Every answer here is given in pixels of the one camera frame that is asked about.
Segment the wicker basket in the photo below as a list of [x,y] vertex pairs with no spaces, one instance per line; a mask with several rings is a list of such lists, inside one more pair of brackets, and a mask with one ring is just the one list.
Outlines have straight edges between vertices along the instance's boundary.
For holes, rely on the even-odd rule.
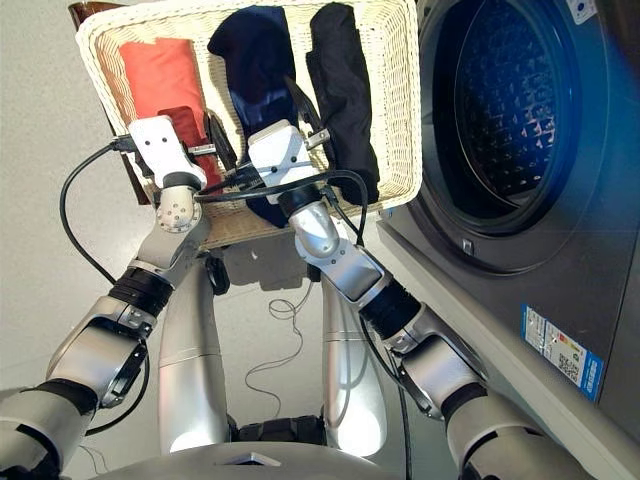
[[[297,83],[314,101],[315,95],[305,54],[311,50],[311,17],[324,4],[320,0],[169,0],[139,4],[98,13],[87,19],[77,34],[85,66],[117,134],[127,133],[136,119],[124,63],[118,48],[126,42],[152,42],[155,38],[193,41],[206,107],[223,123],[238,154],[242,128],[231,102],[222,58],[207,51],[218,25],[232,12],[249,5],[277,5],[285,9],[293,48]],[[373,122],[371,142],[378,157],[380,200],[370,210],[380,210],[411,200],[422,178],[420,153],[420,94],[417,22],[414,0],[363,0],[345,2],[354,7],[369,71]],[[327,162],[322,149],[312,152],[320,169]],[[136,173],[148,194],[153,184]],[[348,214],[359,207],[343,202]],[[244,202],[207,205],[213,218],[205,247],[273,235],[280,232],[254,215]]]

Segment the orange cloth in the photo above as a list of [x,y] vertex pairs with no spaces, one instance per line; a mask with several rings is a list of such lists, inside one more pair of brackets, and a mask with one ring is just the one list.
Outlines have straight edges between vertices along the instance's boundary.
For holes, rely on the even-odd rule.
[[157,38],[155,44],[129,42],[120,46],[120,55],[138,118],[187,106],[193,112],[200,138],[206,137],[191,40]]
[[[188,147],[209,143],[191,40],[129,42],[120,46],[120,55],[138,118],[169,115],[176,135]],[[207,175],[207,185],[220,181],[214,157],[208,155],[196,161]]]

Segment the black garment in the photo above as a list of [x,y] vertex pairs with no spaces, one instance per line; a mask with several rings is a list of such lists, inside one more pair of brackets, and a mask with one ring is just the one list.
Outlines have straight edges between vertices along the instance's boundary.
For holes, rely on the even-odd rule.
[[[284,81],[285,76],[296,78],[284,9],[251,6],[234,12],[214,32],[207,49],[225,60],[245,140],[283,118],[298,125],[298,110]],[[279,207],[266,199],[248,200],[247,206],[277,227],[287,224]]]
[[[356,29],[353,8],[330,3],[311,19],[313,50],[307,68],[316,92],[320,116],[331,134],[336,169],[364,179],[369,203],[378,200],[378,161],[370,144],[371,89]],[[360,205],[360,191],[348,179],[335,179],[348,202]]]

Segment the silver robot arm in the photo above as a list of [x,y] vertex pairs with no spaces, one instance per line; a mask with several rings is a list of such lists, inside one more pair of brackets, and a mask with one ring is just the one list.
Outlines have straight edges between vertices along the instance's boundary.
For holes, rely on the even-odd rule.
[[[274,149],[282,136],[287,138],[286,152]],[[305,163],[303,149],[296,147],[300,142],[299,132],[286,122],[249,139],[249,154],[267,186],[316,173]],[[313,187],[305,188],[273,199],[295,230],[298,253],[322,271],[358,311],[363,326],[371,326],[399,359],[399,381],[419,408],[444,419],[460,478],[592,478],[533,420],[487,387],[473,350],[371,254],[354,246]]]
[[0,476],[57,477],[95,412],[119,405],[135,381],[156,317],[209,233],[194,194],[204,172],[186,157],[168,117],[130,125],[162,189],[156,221],[125,274],[53,355],[41,385],[0,405]]

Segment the gray washing machine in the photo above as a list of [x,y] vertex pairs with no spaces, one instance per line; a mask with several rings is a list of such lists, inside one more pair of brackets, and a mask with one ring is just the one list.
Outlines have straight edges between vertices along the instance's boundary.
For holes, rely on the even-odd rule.
[[388,224],[640,441],[640,2],[436,0]]

